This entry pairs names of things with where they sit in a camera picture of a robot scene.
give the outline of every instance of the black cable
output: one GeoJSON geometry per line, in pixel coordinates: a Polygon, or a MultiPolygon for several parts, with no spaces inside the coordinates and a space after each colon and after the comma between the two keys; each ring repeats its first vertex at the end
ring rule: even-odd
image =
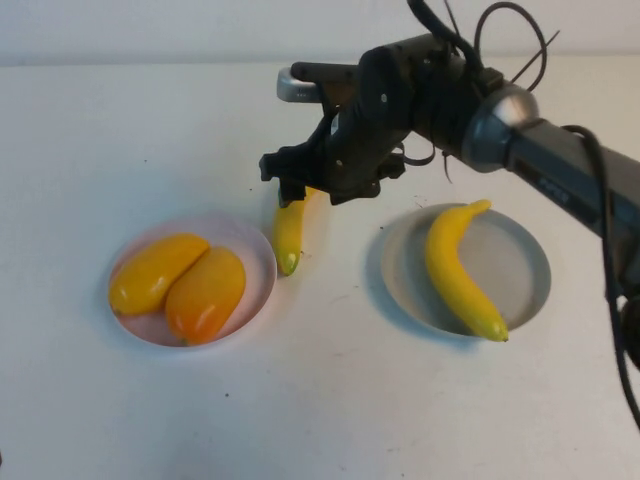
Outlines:
{"type": "Polygon", "coordinates": [[[453,14],[451,5],[449,5],[449,0],[444,0],[444,6],[447,8],[447,13],[449,13],[449,18],[451,19],[451,25],[453,25],[453,29],[455,30],[456,35],[461,37],[460,29],[458,28],[458,22],[456,22],[456,16],[453,14]]]}
{"type": "Polygon", "coordinates": [[[529,25],[531,25],[531,28],[533,28],[533,31],[535,32],[536,37],[538,37],[538,41],[540,42],[540,55],[542,55],[542,61],[541,61],[541,64],[540,64],[540,71],[538,72],[538,76],[533,81],[533,83],[529,86],[529,88],[527,88],[527,90],[532,92],[538,86],[538,84],[542,81],[542,78],[544,77],[544,74],[545,74],[545,72],[547,70],[547,60],[548,60],[548,57],[549,57],[549,53],[547,51],[547,43],[544,40],[544,35],[542,34],[542,30],[540,29],[540,26],[538,25],[538,22],[536,22],[535,18],[533,18],[533,16],[529,12],[527,12],[523,7],[521,7],[517,3],[513,3],[513,2],[497,2],[497,3],[494,3],[493,5],[489,6],[489,8],[487,8],[482,13],[482,15],[480,16],[480,19],[478,20],[478,26],[476,27],[476,33],[475,33],[475,36],[474,36],[474,39],[473,39],[473,49],[476,52],[476,55],[478,57],[481,57],[481,54],[480,54],[480,39],[482,37],[482,29],[484,27],[485,22],[489,18],[489,16],[493,12],[495,12],[496,10],[500,10],[500,9],[513,10],[513,11],[519,13],[520,15],[522,15],[524,17],[524,19],[527,21],[527,23],[529,23],[529,25]]]}
{"type": "Polygon", "coordinates": [[[480,56],[475,52],[471,44],[449,29],[433,10],[427,6],[424,0],[407,0],[407,4],[418,21],[435,37],[452,44],[462,52],[467,68],[474,72],[479,72],[484,68],[480,56]]]}
{"type": "Polygon", "coordinates": [[[609,304],[609,315],[611,317],[611,330],[613,332],[613,347],[618,366],[618,375],[624,392],[625,399],[633,415],[636,425],[640,429],[640,409],[631,388],[629,372],[625,360],[624,337],[622,333],[622,320],[618,311],[616,299],[616,277],[614,274],[613,249],[611,240],[611,212],[612,202],[609,192],[609,179],[605,165],[602,149],[596,136],[584,127],[578,125],[568,125],[565,130],[578,134],[582,137],[584,148],[589,160],[593,163],[595,178],[598,180],[600,189],[600,211],[602,215],[602,256],[604,259],[604,275],[606,284],[606,299],[609,304]]]}
{"type": "Polygon", "coordinates": [[[551,43],[558,37],[558,35],[560,35],[560,30],[554,33],[553,36],[549,40],[547,40],[547,43],[545,43],[544,46],[541,47],[540,50],[538,50],[533,57],[531,57],[531,59],[526,63],[526,65],[522,67],[520,71],[513,76],[513,78],[511,79],[511,83],[516,83],[518,79],[522,76],[522,74],[527,70],[529,70],[529,67],[533,65],[533,62],[535,62],[538,59],[538,57],[543,54],[545,49],[547,51],[549,50],[549,45],[551,45],[551,43]]]}
{"type": "Polygon", "coordinates": [[[433,161],[433,159],[436,158],[436,147],[433,147],[431,155],[421,159],[407,157],[404,143],[402,142],[400,142],[400,144],[396,148],[400,150],[400,153],[392,153],[391,155],[402,159],[404,163],[406,163],[407,165],[411,165],[412,167],[424,167],[425,165],[429,165],[433,161]]]}

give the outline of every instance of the plastic fruit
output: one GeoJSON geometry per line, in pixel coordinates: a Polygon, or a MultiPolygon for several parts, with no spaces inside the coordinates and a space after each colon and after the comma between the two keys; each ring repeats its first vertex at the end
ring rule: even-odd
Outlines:
{"type": "Polygon", "coordinates": [[[245,285],[242,261],[227,248],[211,248],[169,290],[169,329],[187,345],[209,343],[240,303],[245,285]]]}
{"type": "Polygon", "coordinates": [[[149,245],[131,258],[109,286],[109,303],[121,315],[161,310],[169,288],[209,249],[192,233],[178,233],[149,245]]]}
{"type": "Polygon", "coordinates": [[[317,190],[307,188],[304,200],[291,202],[288,207],[276,209],[272,244],[278,269],[283,275],[291,275],[300,261],[304,208],[315,192],[317,190]]]}
{"type": "Polygon", "coordinates": [[[447,306],[476,335],[506,342],[509,332],[500,312],[458,258],[458,244],[471,221],[489,208],[489,200],[480,200],[440,214],[427,234],[425,258],[433,285],[447,306]]]}

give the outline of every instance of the white plate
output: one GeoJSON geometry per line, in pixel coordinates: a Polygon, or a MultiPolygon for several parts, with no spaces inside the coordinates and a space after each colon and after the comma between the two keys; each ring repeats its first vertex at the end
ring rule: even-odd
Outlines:
{"type": "MultiPolygon", "coordinates": [[[[190,232],[209,241],[211,246],[225,246],[242,260],[247,275],[247,283],[240,303],[216,338],[207,345],[231,335],[249,323],[267,302],[277,277],[276,259],[271,244],[255,227],[229,215],[212,212],[204,215],[182,217],[170,220],[147,230],[127,245],[118,256],[110,279],[122,265],[140,249],[156,240],[175,233],[190,232]]],[[[117,316],[124,329],[150,343],[168,347],[185,347],[174,337],[167,325],[164,312],[136,317],[117,316]]]]}
{"type": "MultiPolygon", "coordinates": [[[[451,334],[473,336],[442,301],[425,265],[424,246],[431,224],[456,205],[434,205],[399,220],[384,244],[381,273],[395,302],[412,318],[451,334]]],[[[551,268],[544,250],[509,217],[489,210],[474,218],[458,253],[510,331],[531,320],[547,300],[551,268]]]]}

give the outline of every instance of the white tabletop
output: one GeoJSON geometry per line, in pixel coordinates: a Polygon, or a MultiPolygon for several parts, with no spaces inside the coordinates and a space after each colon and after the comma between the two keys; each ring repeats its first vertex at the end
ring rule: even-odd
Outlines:
{"type": "MultiPolygon", "coordinates": [[[[280,67],[0,69],[0,478],[639,478],[599,240],[506,172],[452,160],[450,185],[439,160],[375,200],[319,199],[299,271],[210,350],[115,327],[106,275],[146,227],[212,208],[270,223],[257,162],[320,117],[276,99],[280,67]],[[547,304],[507,344],[414,326],[376,275],[381,226],[482,197],[551,262],[547,304]]],[[[537,96],[640,158],[639,82],[640,58],[554,58],[537,96]]]]}

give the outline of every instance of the yellow banana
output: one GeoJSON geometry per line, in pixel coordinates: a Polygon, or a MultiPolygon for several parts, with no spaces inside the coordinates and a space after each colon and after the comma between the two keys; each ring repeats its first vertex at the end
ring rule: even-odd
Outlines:
{"type": "Polygon", "coordinates": [[[500,312],[465,271],[458,258],[458,244],[476,215],[491,208],[480,200],[440,214],[427,234],[425,257],[434,287],[447,306],[478,336],[494,342],[509,339],[500,312]]]}
{"type": "Polygon", "coordinates": [[[286,208],[276,209],[272,243],[278,268],[283,275],[291,275],[300,261],[304,207],[316,191],[307,188],[304,200],[291,202],[286,208]]]}

